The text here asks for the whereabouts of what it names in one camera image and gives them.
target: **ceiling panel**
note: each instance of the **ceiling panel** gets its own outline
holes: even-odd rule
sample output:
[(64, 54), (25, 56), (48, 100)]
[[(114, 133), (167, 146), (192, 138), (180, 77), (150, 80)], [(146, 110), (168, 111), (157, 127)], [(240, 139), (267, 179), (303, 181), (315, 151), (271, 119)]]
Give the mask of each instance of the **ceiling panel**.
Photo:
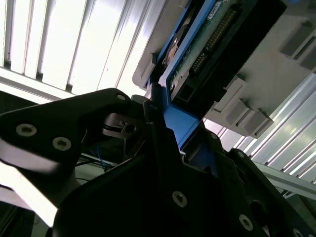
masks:
[[(18, 80), (20, 90), (36, 84), (36, 90), (52, 95), (57, 88), (77, 95), (108, 87), (129, 96), (145, 94), (132, 83), (132, 75), (165, 2), (1, 1), (0, 67), (6, 70), (0, 69), (0, 78)], [(0, 87), (8, 93), (49, 101), (4, 81), (0, 79)]]
[(316, 181), (316, 75), (310, 74), (272, 113), (274, 123), (259, 139), (243, 137), (212, 121), (205, 127), (215, 132), (226, 150), (238, 148), (255, 162)]

